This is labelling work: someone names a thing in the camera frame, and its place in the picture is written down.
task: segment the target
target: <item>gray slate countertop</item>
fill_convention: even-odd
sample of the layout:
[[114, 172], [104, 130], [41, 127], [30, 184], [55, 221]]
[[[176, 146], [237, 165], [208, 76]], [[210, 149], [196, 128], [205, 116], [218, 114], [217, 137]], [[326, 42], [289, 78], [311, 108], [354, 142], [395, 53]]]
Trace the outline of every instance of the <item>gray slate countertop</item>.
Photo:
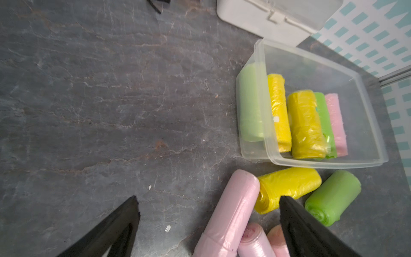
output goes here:
[[[235, 79], [258, 37], [215, 0], [155, 4], [2, 2], [1, 256], [56, 256], [132, 195], [132, 256], [191, 256], [236, 169], [284, 168], [240, 154]], [[411, 194], [378, 81], [313, 39], [299, 47], [362, 74], [390, 158], [350, 170], [363, 190], [330, 230], [364, 257], [409, 256]], [[267, 232], [279, 211], [251, 220]]]

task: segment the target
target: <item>blue and white tile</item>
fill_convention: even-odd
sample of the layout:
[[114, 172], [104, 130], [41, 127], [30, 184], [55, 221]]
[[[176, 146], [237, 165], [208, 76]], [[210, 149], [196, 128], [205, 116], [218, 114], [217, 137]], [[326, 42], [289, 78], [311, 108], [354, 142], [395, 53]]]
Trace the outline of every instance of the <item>blue and white tile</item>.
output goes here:
[[376, 77], [411, 65], [411, 0], [345, 0], [314, 38]]
[[381, 90], [411, 189], [411, 78], [392, 83]]

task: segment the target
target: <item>clear plastic container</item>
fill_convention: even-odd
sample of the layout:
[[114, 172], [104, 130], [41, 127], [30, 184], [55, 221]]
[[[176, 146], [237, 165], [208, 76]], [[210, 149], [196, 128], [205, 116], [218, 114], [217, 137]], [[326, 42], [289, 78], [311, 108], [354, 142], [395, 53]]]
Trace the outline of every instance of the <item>clear plastic container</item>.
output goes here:
[[[294, 159], [278, 151], [267, 75], [285, 78], [286, 97], [303, 89], [337, 93], [347, 135], [348, 155], [334, 159]], [[237, 115], [241, 153], [245, 159], [277, 165], [325, 169], [353, 169], [388, 161], [383, 137], [358, 73], [309, 53], [261, 39], [237, 76]]]

